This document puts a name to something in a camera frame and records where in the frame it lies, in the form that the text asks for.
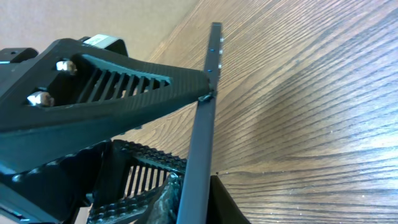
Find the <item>blue Galaxy smartphone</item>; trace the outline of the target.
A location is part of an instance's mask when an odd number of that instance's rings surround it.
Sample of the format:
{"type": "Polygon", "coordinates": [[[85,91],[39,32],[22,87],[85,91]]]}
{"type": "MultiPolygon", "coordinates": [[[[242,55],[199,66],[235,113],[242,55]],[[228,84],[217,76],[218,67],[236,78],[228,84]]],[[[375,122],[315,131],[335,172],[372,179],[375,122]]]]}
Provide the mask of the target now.
{"type": "MultiPolygon", "coordinates": [[[[219,64],[222,41],[222,23],[214,22],[211,25],[204,66],[204,72],[208,75],[214,90],[217,90],[220,78],[219,64]]],[[[204,224],[206,222],[215,110],[215,96],[197,104],[177,224],[204,224]]]]}

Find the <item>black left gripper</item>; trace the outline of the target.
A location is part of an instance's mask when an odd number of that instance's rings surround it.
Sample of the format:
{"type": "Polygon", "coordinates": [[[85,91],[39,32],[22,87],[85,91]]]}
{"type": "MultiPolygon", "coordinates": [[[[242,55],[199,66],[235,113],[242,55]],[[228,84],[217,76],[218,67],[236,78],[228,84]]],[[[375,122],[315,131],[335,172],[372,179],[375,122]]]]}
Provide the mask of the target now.
{"type": "Polygon", "coordinates": [[[206,224],[250,224],[217,175],[210,177],[206,224]]]}

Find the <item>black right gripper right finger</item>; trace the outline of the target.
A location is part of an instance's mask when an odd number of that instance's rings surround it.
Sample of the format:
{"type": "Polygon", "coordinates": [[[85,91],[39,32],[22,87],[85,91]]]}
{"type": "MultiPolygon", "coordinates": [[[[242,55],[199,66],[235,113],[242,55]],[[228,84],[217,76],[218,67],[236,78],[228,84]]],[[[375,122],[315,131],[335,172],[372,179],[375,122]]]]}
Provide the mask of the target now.
{"type": "Polygon", "coordinates": [[[161,223],[177,219],[187,160],[121,140],[1,176],[1,214],[17,223],[161,223]]]}

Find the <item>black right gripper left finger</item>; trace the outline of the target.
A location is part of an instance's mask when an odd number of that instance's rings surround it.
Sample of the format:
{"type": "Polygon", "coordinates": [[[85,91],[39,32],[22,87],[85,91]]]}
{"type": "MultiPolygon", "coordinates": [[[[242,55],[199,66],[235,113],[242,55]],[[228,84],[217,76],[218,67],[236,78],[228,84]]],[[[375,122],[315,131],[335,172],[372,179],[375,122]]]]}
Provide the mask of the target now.
{"type": "Polygon", "coordinates": [[[1,172],[20,173],[212,92],[200,70],[142,62],[79,40],[1,50],[1,172]]]}

